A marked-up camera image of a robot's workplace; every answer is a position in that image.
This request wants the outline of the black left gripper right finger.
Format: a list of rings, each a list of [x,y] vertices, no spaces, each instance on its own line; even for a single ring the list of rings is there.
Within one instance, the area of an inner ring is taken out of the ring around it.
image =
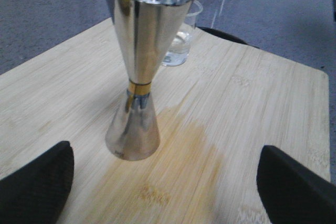
[[[256,183],[271,223],[335,223],[335,185],[279,148],[262,148]]]

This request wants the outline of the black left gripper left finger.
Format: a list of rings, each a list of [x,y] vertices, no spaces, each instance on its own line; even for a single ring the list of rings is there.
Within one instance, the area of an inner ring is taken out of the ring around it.
[[[56,223],[72,188],[73,154],[61,141],[1,179],[1,223]]]

